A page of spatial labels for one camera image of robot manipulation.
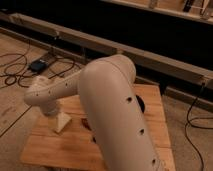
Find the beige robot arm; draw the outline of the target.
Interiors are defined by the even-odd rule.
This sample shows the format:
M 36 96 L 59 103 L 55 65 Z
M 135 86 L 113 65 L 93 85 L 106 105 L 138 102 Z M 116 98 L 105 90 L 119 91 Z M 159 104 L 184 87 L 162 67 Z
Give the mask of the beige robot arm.
M 134 92 L 135 77 L 131 59 L 112 55 L 60 81 L 36 77 L 24 101 L 54 116 L 59 99 L 78 95 L 109 171 L 165 171 Z

